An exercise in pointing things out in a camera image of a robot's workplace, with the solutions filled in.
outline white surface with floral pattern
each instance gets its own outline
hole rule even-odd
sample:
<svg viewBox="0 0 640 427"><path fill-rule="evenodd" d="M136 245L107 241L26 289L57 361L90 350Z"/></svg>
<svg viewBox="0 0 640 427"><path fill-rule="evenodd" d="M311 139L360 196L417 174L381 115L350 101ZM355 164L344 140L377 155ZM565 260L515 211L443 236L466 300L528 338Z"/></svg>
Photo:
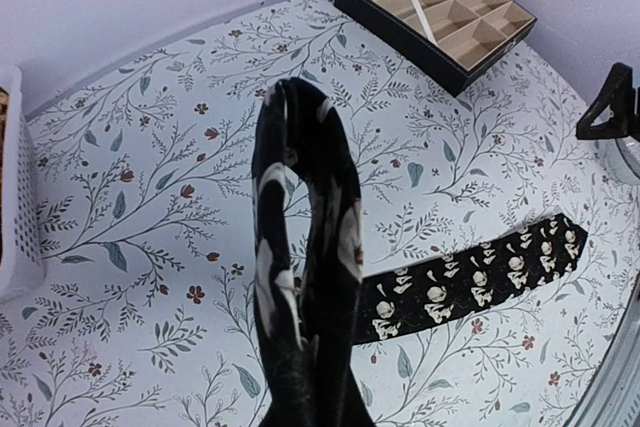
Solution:
<svg viewBox="0 0 640 427"><path fill-rule="evenodd" d="M32 122L48 278L0 308L2 425L259 423L249 158L265 89L290 75L317 82L345 122L368 274L558 210L590 234L559 282L357 348L378 425L562 425L632 287L637 189L575 140L584 102L525 44L455 100L330 0L149 52ZM298 262L309 210L290 180Z"/></svg>

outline white plastic basket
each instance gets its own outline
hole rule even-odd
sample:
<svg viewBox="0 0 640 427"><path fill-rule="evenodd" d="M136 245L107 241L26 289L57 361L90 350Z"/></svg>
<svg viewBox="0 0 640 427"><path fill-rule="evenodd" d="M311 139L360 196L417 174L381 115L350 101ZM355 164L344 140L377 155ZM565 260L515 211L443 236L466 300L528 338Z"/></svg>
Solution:
<svg viewBox="0 0 640 427"><path fill-rule="evenodd" d="M44 280L33 182L33 142L22 112L22 74L0 66L0 86L9 92L2 162L2 261L0 302L38 287Z"/></svg>

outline black jewelry box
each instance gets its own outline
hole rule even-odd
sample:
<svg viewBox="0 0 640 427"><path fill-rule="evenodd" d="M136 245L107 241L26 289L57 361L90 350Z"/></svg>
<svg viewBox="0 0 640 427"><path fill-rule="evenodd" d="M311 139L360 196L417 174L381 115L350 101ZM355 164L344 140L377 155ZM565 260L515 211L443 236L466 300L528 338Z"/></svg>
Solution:
<svg viewBox="0 0 640 427"><path fill-rule="evenodd" d="M537 21L513 0L334 0L334 5L454 97Z"/></svg>

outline red flower print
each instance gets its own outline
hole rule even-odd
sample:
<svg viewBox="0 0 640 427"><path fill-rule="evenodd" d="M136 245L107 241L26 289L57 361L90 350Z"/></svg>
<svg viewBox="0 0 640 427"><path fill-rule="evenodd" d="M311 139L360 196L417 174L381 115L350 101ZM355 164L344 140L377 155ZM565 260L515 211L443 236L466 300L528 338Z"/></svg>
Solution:
<svg viewBox="0 0 640 427"><path fill-rule="evenodd" d="M183 185L182 189L180 189L180 195L185 199L190 199L191 197L193 197L193 193L195 191L196 189L194 189L191 184Z"/></svg>
<svg viewBox="0 0 640 427"><path fill-rule="evenodd" d="M484 323L480 319L471 321L471 333L473 335L480 334L484 330Z"/></svg>
<svg viewBox="0 0 640 427"><path fill-rule="evenodd" d="M560 382L560 374L556 371L549 376L549 385L557 386Z"/></svg>
<svg viewBox="0 0 640 427"><path fill-rule="evenodd" d="M524 340L522 341L522 346L524 347L524 350L531 350L533 349L533 342L536 340L536 338L531 335L525 335L524 336Z"/></svg>
<svg viewBox="0 0 640 427"><path fill-rule="evenodd" d="M102 373L100 369L102 369L100 364L94 364L93 362L89 364L89 374L91 374L91 377L98 377Z"/></svg>
<svg viewBox="0 0 640 427"><path fill-rule="evenodd" d="M204 136L209 140L215 140L219 135L220 132L218 132L218 129L213 127L209 127L204 133Z"/></svg>
<svg viewBox="0 0 640 427"><path fill-rule="evenodd" d="M120 174L120 180L126 184L133 180L133 170L123 170Z"/></svg>
<svg viewBox="0 0 640 427"><path fill-rule="evenodd" d="M202 291L202 287L200 287L199 285L192 285L191 287L189 287L189 292L187 292L187 299L193 300L193 303L196 305L200 305L203 298L204 292Z"/></svg>

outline hanging necktie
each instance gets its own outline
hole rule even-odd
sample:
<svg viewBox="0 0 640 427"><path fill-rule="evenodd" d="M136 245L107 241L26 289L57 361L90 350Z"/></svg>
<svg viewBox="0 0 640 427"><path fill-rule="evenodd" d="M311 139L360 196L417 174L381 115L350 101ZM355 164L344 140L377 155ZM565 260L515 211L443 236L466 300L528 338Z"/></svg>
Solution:
<svg viewBox="0 0 640 427"><path fill-rule="evenodd" d="M296 295L285 167L309 189ZM361 193L336 110L308 82L277 82L252 160L254 315L272 404L261 427L370 427L350 368L354 344L419 332L501 304L575 269L587 233L565 215L466 251L362 279Z"/></svg>
<svg viewBox="0 0 640 427"><path fill-rule="evenodd" d="M285 166L306 183L312 210L300 299ZM373 426L350 368L362 283L360 182L340 117L321 91L296 78L269 90L251 172L254 314L272 397L261 426Z"/></svg>

